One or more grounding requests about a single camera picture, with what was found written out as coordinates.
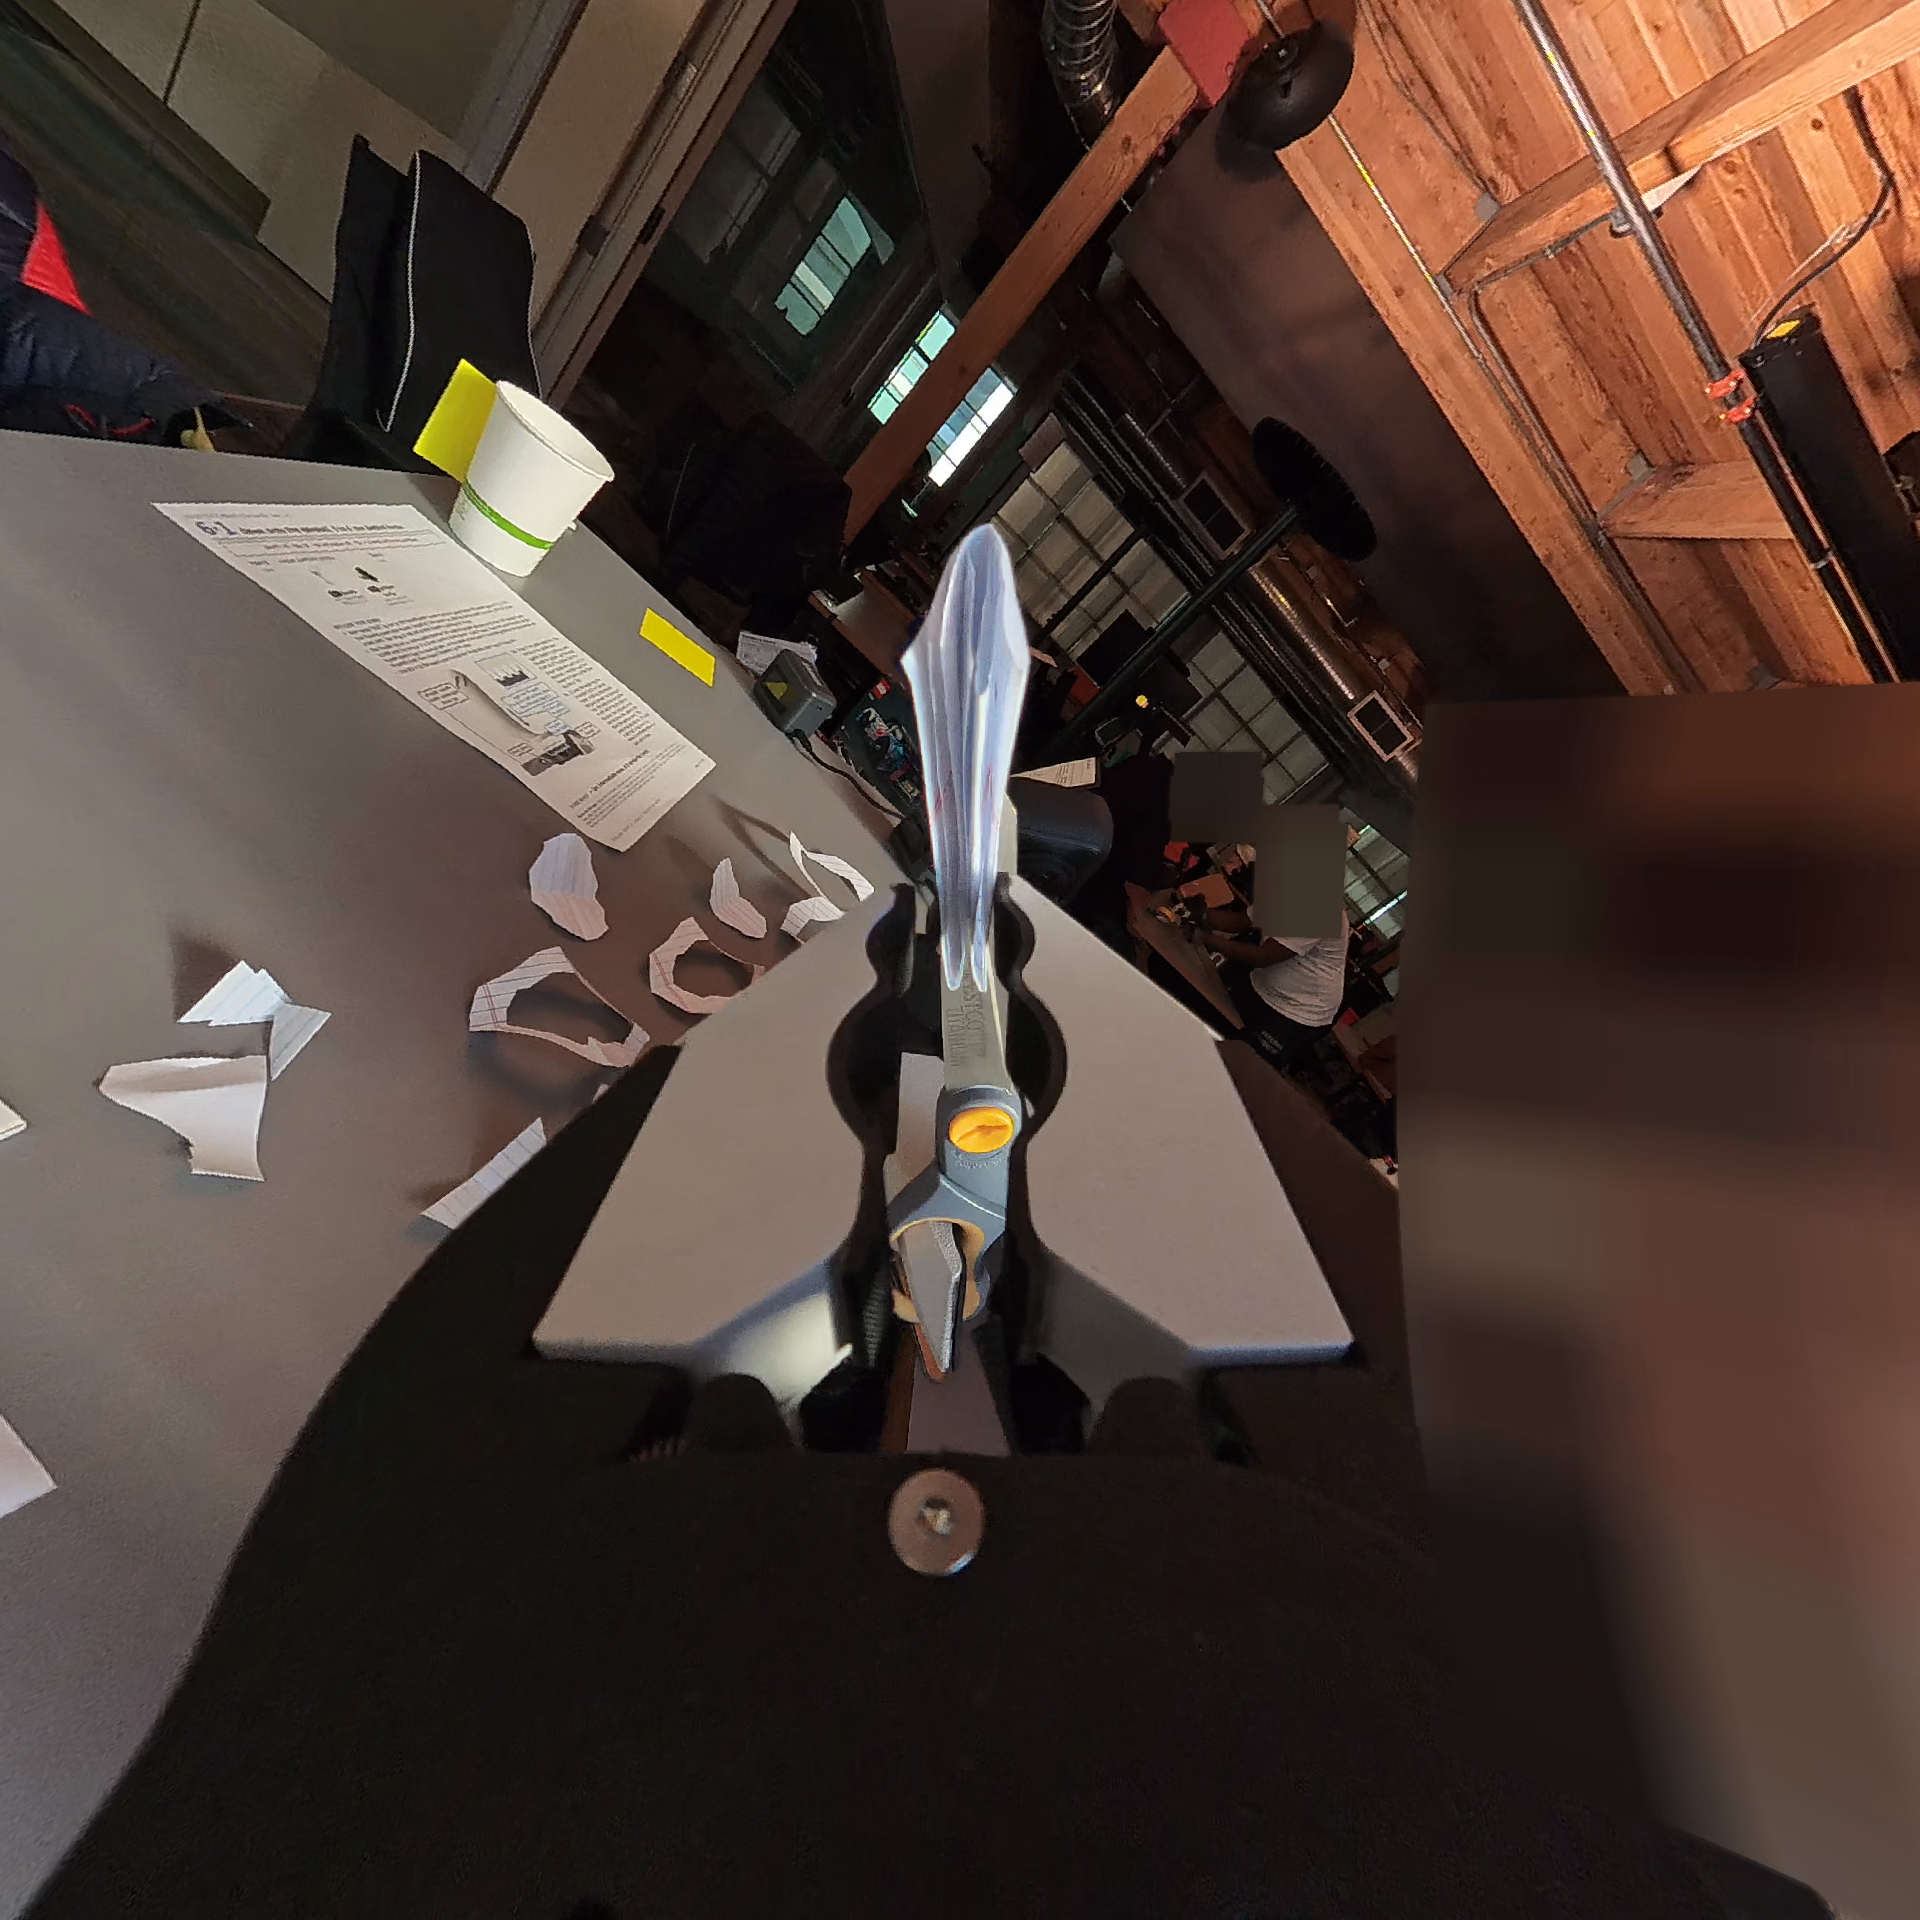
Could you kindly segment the dark blue puffer jacket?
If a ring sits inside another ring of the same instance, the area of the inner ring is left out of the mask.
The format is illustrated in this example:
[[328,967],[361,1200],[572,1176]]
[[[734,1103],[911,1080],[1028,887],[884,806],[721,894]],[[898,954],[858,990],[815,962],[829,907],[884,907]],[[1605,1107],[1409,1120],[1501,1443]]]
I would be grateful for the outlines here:
[[2,427],[214,449],[242,424],[224,396],[91,316],[34,176],[2,150]]

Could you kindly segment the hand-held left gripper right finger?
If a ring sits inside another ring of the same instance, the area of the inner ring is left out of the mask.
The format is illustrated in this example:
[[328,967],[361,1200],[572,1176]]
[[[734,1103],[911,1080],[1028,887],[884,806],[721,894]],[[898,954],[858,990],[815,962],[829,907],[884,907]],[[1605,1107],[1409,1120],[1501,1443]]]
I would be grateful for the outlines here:
[[1225,1376],[1336,1364],[1354,1332],[1212,1026],[1028,880],[1006,904],[1051,1053],[988,1364],[1009,1454],[1068,1454],[1165,1379],[1206,1450],[1251,1454]]

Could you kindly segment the black dome speaker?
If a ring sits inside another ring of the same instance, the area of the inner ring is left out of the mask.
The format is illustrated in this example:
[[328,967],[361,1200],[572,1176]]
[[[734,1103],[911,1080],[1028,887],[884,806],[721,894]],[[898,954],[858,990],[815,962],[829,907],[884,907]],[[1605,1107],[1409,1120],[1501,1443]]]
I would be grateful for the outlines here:
[[1334,19],[1284,34],[1238,77],[1225,96],[1224,127],[1249,150],[1278,153],[1341,106],[1354,73],[1354,49]]

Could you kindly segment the red alarm box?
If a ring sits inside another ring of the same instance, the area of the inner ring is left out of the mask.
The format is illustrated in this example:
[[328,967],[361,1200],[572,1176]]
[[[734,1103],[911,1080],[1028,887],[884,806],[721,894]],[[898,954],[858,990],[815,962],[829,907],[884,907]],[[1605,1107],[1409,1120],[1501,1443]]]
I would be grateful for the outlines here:
[[1259,49],[1268,19],[1259,2],[1165,2],[1158,32],[1202,109],[1216,106],[1235,84],[1238,72]]

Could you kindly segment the white paper cup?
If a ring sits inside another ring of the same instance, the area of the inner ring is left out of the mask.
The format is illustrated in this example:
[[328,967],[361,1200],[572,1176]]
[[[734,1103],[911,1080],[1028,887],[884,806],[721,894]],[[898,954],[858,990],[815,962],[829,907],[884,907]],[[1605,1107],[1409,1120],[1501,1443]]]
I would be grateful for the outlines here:
[[445,529],[502,577],[525,580],[612,480],[612,462],[575,422],[502,379]]

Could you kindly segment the grey orange scissors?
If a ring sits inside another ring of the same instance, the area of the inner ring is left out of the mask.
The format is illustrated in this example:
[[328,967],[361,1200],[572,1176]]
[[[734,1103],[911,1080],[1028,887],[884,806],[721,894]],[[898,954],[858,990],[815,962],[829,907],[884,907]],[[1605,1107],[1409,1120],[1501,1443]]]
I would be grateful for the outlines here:
[[901,1077],[894,1152],[884,1163],[894,1313],[916,1334],[929,1382],[952,1376],[965,1323],[985,1304],[1009,1226],[1012,1152],[1025,1099],[1006,1060],[1009,993],[998,949],[981,986],[946,983],[934,884],[914,892],[904,986],[926,980],[939,1004],[939,1083]]

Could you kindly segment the torn lined paper piece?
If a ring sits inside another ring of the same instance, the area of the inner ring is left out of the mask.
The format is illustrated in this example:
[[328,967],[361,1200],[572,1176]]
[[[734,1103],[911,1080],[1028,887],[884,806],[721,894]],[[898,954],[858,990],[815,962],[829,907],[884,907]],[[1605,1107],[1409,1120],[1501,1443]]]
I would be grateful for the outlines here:
[[481,1212],[509,1180],[515,1180],[545,1147],[545,1123],[534,1116],[518,1136],[492,1153],[459,1184],[449,1187],[419,1212],[419,1219],[456,1230],[474,1212]]

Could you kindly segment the metal ventilation duct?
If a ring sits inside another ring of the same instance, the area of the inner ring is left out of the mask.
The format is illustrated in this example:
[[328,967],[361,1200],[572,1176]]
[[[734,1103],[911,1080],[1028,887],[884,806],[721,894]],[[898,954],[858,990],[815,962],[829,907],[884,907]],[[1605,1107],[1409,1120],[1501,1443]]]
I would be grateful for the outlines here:
[[1122,99],[1116,69],[1116,2],[1045,0],[1039,40],[1064,109],[1082,144],[1092,144],[1116,117]]
[[1259,563],[1251,563],[1242,584],[1285,633],[1301,660],[1301,679],[1311,687],[1316,707],[1336,724],[1341,739],[1365,766],[1378,766],[1382,780],[1415,786],[1422,743],[1415,704],[1352,626],[1341,619],[1308,572],[1279,543]]

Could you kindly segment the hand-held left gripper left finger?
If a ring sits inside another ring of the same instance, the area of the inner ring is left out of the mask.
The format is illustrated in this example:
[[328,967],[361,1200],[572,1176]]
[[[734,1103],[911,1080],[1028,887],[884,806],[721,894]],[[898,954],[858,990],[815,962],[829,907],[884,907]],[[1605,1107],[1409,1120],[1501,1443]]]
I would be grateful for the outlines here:
[[679,1042],[534,1332],[544,1359],[748,1376],[819,1450],[904,1432],[884,1249],[922,900],[815,933]]

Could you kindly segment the yellow sticky note pad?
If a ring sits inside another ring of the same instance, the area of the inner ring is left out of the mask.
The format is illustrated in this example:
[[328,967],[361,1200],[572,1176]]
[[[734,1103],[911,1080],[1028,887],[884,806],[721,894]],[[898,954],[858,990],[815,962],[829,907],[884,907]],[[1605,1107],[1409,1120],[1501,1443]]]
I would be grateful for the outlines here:
[[456,360],[444,394],[415,436],[415,454],[432,469],[465,483],[474,452],[486,433],[496,382],[469,360]]

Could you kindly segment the oval lined paper cutout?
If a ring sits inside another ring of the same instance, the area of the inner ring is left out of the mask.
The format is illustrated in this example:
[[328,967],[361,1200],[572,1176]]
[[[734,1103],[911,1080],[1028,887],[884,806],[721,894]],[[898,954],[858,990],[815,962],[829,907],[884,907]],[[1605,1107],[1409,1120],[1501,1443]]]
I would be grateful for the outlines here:
[[609,932],[592,847],[575,832],[544,842],[528,869],[528,897],[572,939],[604,939]]

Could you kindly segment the printed instruction sheet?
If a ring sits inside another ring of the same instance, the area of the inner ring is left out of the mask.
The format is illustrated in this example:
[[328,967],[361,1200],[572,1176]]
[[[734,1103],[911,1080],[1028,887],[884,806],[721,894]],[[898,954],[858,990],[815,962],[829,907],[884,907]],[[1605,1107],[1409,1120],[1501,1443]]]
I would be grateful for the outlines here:
[[714,759],[415,504],[156,503],[412,704],[629,850]]

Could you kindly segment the lined paper strip scrap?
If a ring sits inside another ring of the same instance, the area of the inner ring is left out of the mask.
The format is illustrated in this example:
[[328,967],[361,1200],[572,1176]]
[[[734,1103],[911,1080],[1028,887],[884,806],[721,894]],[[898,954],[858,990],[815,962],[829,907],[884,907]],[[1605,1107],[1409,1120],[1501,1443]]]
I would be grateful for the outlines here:
[[702,1020],[725,1007],[762,964],[722,944],[702,920],[686,916],[645,957],[648,990],[675,1012]]

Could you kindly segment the black disc-topped pole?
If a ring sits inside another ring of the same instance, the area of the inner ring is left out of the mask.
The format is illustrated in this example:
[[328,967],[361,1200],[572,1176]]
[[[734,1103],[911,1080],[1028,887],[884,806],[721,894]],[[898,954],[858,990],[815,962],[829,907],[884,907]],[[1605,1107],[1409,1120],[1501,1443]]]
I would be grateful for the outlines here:
[[1158,619],[1108,676],[1096,679],[1095,696],[1064,720],[1064,724],[1044,743],[1049,754],[1068,756],[1075,747],[1086,744],[1104,723],[1116,717],[1121,707],[1134,700],[1152,669],[1169,653],[1175,639],[1208,613],[1285,536],[1305,533],[1345,563],[1364,563],[1375,554],[1375,520],[1359,504],[1354,487],[1305,433],[1284,419],[1259,419],[1251,430],[1251,452],[1259,476],[1278,500],[1274,513],[1238,543],[1208,582],[1189,592],[1182,603]]

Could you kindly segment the grey desk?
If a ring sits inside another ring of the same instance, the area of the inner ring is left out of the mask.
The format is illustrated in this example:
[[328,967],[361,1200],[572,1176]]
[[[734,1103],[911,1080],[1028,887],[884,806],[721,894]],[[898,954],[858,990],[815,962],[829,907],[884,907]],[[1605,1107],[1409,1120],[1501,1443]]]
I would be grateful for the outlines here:
[[[1139,1387],[976,1460],[906,1570],[908,1463],[748,1379],[544,1359],[675,1052],[465,1229],[415,1207],[502,1084],[462,1000],[532,944],[536,802],[155,503],[325,472],[16,440],[2,480],[2,1903],[24,1917],[1225,1910],[1405,1816],[1415,1579],[1301,1484],[1364,1364],[1232,1376],[1255,1460]],[[331,1020],[261,1183],[96,1092]],[[1279,1449],[1292,1413],[1305,1449]]]

